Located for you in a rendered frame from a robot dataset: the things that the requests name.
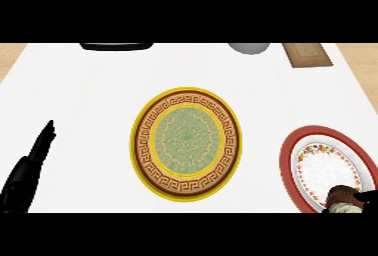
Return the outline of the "red rimmed white floral plate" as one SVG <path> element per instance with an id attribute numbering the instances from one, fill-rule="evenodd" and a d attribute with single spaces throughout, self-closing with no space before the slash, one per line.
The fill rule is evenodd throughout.
<path id="1" fill-rule="evenodd" d="M 279 157 L 280 176 L 301 212 L 320 213 L 330 188 L 378 189 L 378 166 L 358 144 L 336 130 L 304 126 L 288 135 Z"/>

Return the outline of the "grey round bowl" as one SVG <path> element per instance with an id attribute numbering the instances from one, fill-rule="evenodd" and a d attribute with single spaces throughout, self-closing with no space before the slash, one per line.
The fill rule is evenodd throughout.
<path id="1" fill-rule="evenodd" d="M 246 55 L 255 55 L 265 51 L 268 43 L 230 43 L 231 49 Z"/>

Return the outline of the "yellow rimmed green patterned plate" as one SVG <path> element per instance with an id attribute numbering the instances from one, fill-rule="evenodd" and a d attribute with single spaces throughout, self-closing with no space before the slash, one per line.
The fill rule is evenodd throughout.
<path id="1" fill-rule="evenodd" d="M 147 102 L 130 134 L 130 158 L 147 189 L 175 202 L 197 201 L 227 184 L 242 134 L 236 115 L 208 90 L 178 87 Z"/>

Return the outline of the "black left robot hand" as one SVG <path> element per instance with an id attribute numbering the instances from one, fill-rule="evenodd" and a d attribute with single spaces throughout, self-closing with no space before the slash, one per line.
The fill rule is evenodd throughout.
<path id="1" fill-rule="evenodd" d="M 0 213 L 26 213 L 34 200 L 41 166 L 54 140 L 53 121 L 42 128 L 31 152 L 23 156 L 10 172 L 0 192 Z"/>

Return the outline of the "brown wooden board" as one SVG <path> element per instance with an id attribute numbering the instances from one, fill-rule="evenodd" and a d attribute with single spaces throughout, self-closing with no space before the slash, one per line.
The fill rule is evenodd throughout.
<path id="1" fill-rule="evenodd" d="M 332 61 L 319 43 L 283 43 L 293 68 L 332 66 Z"/>

